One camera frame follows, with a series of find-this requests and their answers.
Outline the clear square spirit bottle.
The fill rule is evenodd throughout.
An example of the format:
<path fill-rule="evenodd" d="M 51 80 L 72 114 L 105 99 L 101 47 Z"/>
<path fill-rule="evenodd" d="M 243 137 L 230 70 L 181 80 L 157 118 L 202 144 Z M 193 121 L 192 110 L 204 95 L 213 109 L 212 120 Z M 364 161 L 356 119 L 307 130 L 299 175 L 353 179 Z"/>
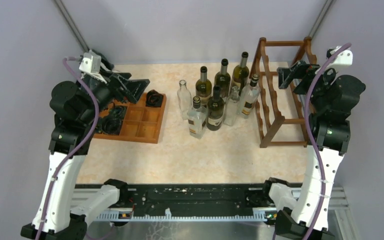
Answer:
<path fill-rule="evenodd" d="M 205 132 L 208 110 L 201 104 L 199 96 L 192 98 L 192 107 L 187 113 L 189 134 L 197 139 L 201 139 Z"/>

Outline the olive wine bottle grey cap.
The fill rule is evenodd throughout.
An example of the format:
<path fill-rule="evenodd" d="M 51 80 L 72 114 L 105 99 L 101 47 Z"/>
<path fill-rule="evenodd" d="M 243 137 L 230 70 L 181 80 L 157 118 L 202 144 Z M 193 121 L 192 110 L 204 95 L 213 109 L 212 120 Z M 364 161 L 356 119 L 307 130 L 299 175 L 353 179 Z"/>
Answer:
<path fill-rule="evenodd" d="M 244 51 L 241 54 L 241 59 L 239 64 L 233 69 L 232 73 L 232 79 L 231 79 L 231 88 L 238 87 L 239 88 L 239 95 L 241 95 L 242 90 L 244 86 L 246 85 L 248 81 L 248 77 L 250 74 L 250 70 L 247 67 L 247 61 L 248 61 L 248 52 Z"/>

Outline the dark green wine bottle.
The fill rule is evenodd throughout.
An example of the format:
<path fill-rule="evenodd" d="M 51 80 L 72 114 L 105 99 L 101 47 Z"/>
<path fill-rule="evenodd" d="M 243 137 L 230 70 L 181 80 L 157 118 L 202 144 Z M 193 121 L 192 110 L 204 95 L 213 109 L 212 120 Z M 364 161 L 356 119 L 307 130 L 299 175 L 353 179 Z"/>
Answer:
<path fill-rule="evenodd" d="M 228 73 L 229 61 L 226 58 L 221 60 L 220 71 L 214 77 L 214 85 L 220 87 L 220 96 L 226 100 L 229 95 L 231 76 Z"/>

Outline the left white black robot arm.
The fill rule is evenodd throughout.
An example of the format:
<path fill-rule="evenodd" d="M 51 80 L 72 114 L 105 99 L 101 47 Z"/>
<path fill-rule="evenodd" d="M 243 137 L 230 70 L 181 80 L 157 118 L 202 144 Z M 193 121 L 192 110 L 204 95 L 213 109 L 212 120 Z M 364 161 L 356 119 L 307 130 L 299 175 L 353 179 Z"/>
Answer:
<path fill-rule="evenodd" d="M 71 200 L 88 154 L 99 114 L 114 100 L 137 103 L 150 84 L 128 72 L 107 72 L 94 89 L 81 80 L 58 83 L 51 92 L 55 127 L 49 144 L 49 171 L 39 209 L 21 228 L 31 240 L 81 240 L 88 226 L 107 208 L 129 203 L 127 183 L 109 179 L 77 207 Z"/>

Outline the dark wine bottle black cap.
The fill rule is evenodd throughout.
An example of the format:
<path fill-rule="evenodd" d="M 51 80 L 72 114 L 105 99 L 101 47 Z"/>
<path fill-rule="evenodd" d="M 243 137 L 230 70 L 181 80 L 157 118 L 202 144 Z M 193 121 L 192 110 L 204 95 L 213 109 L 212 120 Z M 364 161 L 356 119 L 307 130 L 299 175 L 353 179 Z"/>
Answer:
<path fill-rule="evenodd" d="M 221 96 L 221 87 L 214 86 L 213 94 L 207 102 L 208 116 L 206 126 L 211 131 L 221 128 L 224 119 L 225 101 Z"/>

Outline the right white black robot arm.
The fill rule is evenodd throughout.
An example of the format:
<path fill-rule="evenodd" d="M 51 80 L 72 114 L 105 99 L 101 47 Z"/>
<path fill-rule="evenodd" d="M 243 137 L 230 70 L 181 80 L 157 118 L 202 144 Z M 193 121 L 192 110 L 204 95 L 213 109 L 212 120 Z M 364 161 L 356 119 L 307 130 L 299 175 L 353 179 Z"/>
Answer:
<path fill-rule="evenodd" d="M 280 67 L 278 87 L 285 89 L 293 80 L 300 83 L 295 93 L 305 95 L 305 128 L 311 148 L 298 198 L 286 181 L 272 180 L 262 191 L 267 206 L 276 206 L 274 233 L 290 240 L 333 240 L 329 231 L 328 208 L 336 172 L 348 150 L 351 138 L 348 117 L 366 86 L 352 75 L 338 75 L 353 58 L 338 56 L 323 66 L 302 60 L 292 67 Z"/>

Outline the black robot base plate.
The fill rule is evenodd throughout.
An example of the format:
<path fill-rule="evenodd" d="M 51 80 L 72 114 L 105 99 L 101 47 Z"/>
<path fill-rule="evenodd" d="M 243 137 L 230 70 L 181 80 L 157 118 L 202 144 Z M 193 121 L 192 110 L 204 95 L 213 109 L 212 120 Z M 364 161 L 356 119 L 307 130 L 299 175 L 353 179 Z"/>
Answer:
<path fill-rule="evenodd" d="M 129 184 L 109 208 L 133 209 L 134 217 L 250 217 L 255 208 L 274 207 L 270 181 L 217 184 Z"/>

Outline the slim clear glass bottle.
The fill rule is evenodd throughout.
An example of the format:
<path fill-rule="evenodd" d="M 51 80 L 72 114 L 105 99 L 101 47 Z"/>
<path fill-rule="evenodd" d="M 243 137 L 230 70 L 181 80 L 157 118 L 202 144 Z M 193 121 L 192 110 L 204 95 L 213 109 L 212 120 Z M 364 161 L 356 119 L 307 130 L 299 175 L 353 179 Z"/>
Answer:
<path fill-rule="evenodd" d="M 226 99 L 226 107 L 223 123 L 227 126 L 233 126 L 236 121 L 238 105 L 240 101 L 240 88 L 233 86 L 229 96 Z"/>

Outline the green wine bottle silver neck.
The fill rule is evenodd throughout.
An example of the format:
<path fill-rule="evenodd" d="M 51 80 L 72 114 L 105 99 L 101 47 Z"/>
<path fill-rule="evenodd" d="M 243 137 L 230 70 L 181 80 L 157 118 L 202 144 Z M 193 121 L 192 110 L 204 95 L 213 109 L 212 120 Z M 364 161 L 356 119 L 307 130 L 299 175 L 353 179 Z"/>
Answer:
<path fill-rule="evenodd" d="M 200 68 L 200 79 L 195 83 L 195 94 L 200 99 L 200 104 L 207 106 L 210 97 L 212 96 L 212 83 L 207 76 L 208 69 L 206 66 Z"/>

